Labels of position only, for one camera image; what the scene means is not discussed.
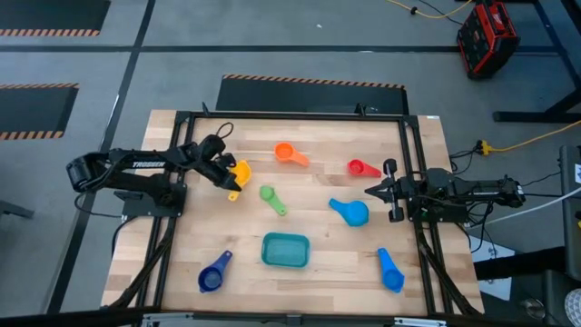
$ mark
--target yellow cable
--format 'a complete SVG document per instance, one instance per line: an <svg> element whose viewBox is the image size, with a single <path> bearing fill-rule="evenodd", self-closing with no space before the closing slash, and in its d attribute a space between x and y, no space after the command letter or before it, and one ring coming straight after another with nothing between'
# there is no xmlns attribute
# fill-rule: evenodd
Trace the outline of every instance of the yellow cable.
<svg viewBox="0 0 581 327"><path fill-rule="evenodd" d="M557 134L557 133L564 132L564 131L568 130L569 128L574 127L574 126L579 125L579 124L581 124L581 120L578 121L578 122L569 124L569 125L561 128L561 129L556 130L556 131L553 131L551 133L543 134L543 135L537 136L535 138L532 138L532 139L530 139L528 141L525 141L523 143L516 144L516 145L509 146L509 147L502 148L502 149L494 148L494 147L492 147L490 145L487 145L486 142L483 142L483 146L486 148L486 149L484 149L484 152L485 152L485 155L487 155L487 153L491 153L491 152L506 152L506 151L510 151L510 150L516 149L518 147L521 147L523 145L531 144L534 141L538 141L538 140L543 139L545 137L548 137L548 136L551 136L551 135L554 135L554 134Z"/></svg>
<svg viewBox="0 0 581 327"><path fill-rule="evenodd" d="M394 5L399 5L400 7L406 8L409 11L411 11L411 9L412 9L412 8L406 6L406 5L402 4L402 3L399 3L399 2L397 2L395 0L385 0L385 1L390 2L390 3L394 4ZM444 15L437 15L437 16L434 16L434 15L426 15L426 14L420 12L419 10L416 10L416 14L421 15L421 16L424 16L426 18L432 18L432 19L446 18L446 17L448 17L450 15L455 14L458 10L461 10L462 8L464 8L465 6L467 6L471 2L472 2L472 0L468 0L465 4L461 5L460 7L456 8L456 9L452 10L451 12L449 12L447 14L444 14Z"/></svg>

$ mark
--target orange measuring cup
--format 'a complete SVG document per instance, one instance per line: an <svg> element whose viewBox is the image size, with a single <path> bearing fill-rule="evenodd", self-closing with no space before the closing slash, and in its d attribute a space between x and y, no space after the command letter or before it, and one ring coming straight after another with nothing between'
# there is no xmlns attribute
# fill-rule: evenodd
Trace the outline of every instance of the orange measuring cup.
<svg viewBox="0 0 581 327"><path fill-rule="evenodd" d="M305 167L309 166L309 158L301 154L290 143L280 142L274 146L274 155L281 162L293 161Z"/></svg>

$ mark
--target green measuring spoon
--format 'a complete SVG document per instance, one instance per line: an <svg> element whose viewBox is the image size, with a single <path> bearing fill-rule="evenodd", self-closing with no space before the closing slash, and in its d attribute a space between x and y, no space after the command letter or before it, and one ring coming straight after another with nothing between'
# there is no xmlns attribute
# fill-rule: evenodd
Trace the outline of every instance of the green measuring spoon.
<svg viewBox="0 0 581 327"><path fill-rule="evenodd" d="M270 186L261 186L261 199L270 204L272 209L279 215L287 214L287 206L284 205L279 197L274 193L274 189Z"/></svg>

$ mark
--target yellow measuring cup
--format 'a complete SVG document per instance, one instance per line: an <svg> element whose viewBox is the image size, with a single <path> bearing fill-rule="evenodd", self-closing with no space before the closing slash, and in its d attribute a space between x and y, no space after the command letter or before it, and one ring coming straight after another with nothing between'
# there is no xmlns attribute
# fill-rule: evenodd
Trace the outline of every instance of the yellow measuring cup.
<svg viewBox="0 0 581 327"><path fill-rule="evenodd" d="M244 188L244 185L252 177L251 167L248 165L246 160L240 160L238 163L236 163L236 166L231 168L230 172L236 175L236 179L234 181L241 188ZM230 191L230 194L228 194L228 200L236 201L236 199L238 199L238 195L240 195L240 192Z"/></svg>

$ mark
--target floor mat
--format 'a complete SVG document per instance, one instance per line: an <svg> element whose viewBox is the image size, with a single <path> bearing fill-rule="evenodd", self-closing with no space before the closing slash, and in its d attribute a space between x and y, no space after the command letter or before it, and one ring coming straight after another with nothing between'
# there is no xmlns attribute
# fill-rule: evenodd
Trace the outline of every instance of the floor mat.
<svg viewBox="0 0 581 327"><path fill-rule="evenodd" d="M0 36L96 36L108 0L2 0Z"/></svg>
<svg viewBox="0 0 581 327"><path fill-rule="evenodd" d="M0 84L0 141L63 137L78 84Z"/></svg>
<svg viewBox="0 0 581 327"><path fill-rule="evenodd" d="M216 110L353 113L357 104L369 114L409 114L401 84L246 74L222 78Z"/></svg>

